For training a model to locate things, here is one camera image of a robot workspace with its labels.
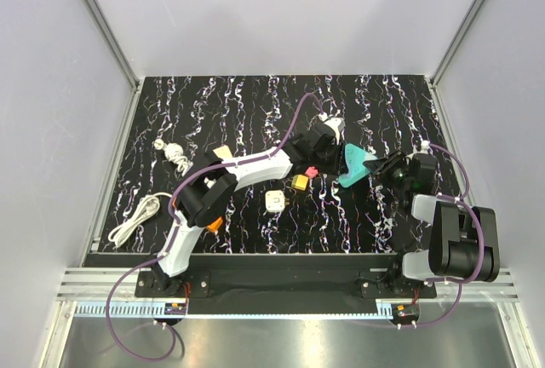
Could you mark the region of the pink plug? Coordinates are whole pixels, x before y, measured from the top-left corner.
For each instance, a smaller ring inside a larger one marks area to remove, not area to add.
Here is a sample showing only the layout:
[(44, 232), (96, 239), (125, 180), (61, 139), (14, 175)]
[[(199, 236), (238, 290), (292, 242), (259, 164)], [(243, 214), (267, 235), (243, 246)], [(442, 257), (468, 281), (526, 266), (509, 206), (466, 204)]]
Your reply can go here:
[(316, 167), (311, 166), (307, 168), (304, 175), (308, 177), (309, 179), (314, 179), (319, 175), (319, 171)]

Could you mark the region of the teal triangular power strip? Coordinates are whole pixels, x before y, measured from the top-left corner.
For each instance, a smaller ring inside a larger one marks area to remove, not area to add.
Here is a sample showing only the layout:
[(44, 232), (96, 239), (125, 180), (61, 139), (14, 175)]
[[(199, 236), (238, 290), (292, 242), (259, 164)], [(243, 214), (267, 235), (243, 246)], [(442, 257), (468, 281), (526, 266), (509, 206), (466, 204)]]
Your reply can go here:
[(339, 175), (338, 181), (343, 188), (349, 188), (371, 172), (364, 164), (377, 160), (377, 156), (352, 143), (347, 143), (344, 148), (344, 159), (347, 173)]

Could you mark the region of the yellow plug adapter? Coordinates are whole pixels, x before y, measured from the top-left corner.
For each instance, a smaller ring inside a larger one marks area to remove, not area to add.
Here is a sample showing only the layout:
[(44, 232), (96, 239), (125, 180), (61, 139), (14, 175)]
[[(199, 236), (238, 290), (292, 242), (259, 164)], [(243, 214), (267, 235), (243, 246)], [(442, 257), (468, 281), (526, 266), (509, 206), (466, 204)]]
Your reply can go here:
[(307, 175), (295, 175), (292, 179), (291, 186), (298, 191), (306, 191), (310, 182)]

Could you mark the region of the white cube socket adapter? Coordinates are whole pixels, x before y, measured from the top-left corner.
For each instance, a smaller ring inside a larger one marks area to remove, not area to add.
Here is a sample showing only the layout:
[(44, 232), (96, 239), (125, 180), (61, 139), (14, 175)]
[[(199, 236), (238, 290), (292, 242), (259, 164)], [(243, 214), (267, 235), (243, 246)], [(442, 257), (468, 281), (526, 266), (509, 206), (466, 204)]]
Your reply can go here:
[(282, 190), (270, 190), (265, 193), (265, 207), (268, 213), (281, 213), (289, 205), (290, 200)]

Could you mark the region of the white pink socket adapter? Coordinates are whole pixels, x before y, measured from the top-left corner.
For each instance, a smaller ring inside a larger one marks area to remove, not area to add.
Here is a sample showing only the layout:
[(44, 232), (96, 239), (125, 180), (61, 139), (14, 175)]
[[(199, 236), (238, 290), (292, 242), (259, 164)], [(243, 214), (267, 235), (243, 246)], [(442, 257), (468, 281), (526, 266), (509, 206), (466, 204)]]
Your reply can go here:
[(231, 158), (232, 152), (227, 145), (223, 145), (221, 147), (217, 147), (213, 150), (214, 154), (221, 159)]

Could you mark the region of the orange power strip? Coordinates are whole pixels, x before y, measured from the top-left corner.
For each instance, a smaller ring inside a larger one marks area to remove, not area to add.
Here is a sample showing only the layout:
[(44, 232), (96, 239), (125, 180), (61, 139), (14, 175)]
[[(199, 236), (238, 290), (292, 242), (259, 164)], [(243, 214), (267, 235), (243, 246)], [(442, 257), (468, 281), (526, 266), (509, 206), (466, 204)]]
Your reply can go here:
[(223, 222), (224, 222), (223, 218), (220, 216), (215, 221), (213, 221), (212, 223), (210, 223), (207, 226), (207, 230), (210, 231), (213, 234), (217, 234), (219, 232)]

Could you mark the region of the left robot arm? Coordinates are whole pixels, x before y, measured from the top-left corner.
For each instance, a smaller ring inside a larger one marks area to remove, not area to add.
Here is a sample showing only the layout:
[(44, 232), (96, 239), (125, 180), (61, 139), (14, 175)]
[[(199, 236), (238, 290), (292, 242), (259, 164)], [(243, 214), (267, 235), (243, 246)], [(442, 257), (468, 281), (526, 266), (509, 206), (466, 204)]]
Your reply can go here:
[(207, 152), (182, 178), (169, 202), (173, 224), (158, 253), (160, 270), (154, 286), (165, 296), (183, 288), (190, 256), (202, 231), (223, 217), (232, 195), (264, 181), (304, 175), (313, 167), (326, 175), (339, 175), (344, 142), (342, 118), (328, 118), (277, 147), (239, 158), (219, 158)]

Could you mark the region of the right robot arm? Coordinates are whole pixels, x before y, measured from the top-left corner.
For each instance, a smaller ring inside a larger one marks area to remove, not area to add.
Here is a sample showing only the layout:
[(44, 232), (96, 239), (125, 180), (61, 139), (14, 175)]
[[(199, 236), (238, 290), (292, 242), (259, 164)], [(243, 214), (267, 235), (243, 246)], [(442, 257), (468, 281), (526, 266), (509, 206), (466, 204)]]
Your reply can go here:
[(500, 271), (495, 211), (438, 195), (437, 166), (437, 159), (426, 153), (394, 152), (364, 161), (370, 176), (395, 193), (402, 209), (432, 227), (428, 248), (404, 253), (401, 266), (387, 275), (395, 296), (409, 295), (417, 280), (491, 283)]

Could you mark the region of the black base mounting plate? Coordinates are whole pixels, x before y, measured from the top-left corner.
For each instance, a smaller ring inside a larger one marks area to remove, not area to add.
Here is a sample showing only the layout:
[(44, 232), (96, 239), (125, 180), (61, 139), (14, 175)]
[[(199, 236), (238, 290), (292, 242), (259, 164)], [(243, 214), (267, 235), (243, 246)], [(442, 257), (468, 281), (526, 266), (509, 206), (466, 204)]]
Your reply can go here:
[(164, 285), (151, 272), (141, 272), (135, 284), (137, 297), (174, 298), (189, 294), (191, 298), (212, 298), (220, 294), (333, 292), (364, 299), (434, 299), (434, 286), (420, 285), (396, 291), (387, 286), (381, 276), (365, 276), (348, 270), (193, 270), (170, 279)]

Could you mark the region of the aluminium frame rail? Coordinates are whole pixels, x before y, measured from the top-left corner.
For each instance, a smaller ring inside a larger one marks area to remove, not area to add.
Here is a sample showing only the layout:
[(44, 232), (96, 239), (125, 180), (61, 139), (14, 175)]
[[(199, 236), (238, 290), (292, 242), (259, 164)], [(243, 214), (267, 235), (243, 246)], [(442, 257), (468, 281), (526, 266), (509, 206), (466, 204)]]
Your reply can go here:
[(104, 12), (101, 9), (98, 0), (83, 0), (84, 6), (89, 12), (89, 15), (95, 26), (97, 27), (103, 41), (108, 47), (113, 59), (116, 61), (123, 77), (129, 84), (129, 87), (135, 91), (140, 83), (140, 79), (135, 74), (131, 67), (128, 58), (124, 54), (115, 34), (108, 23)]

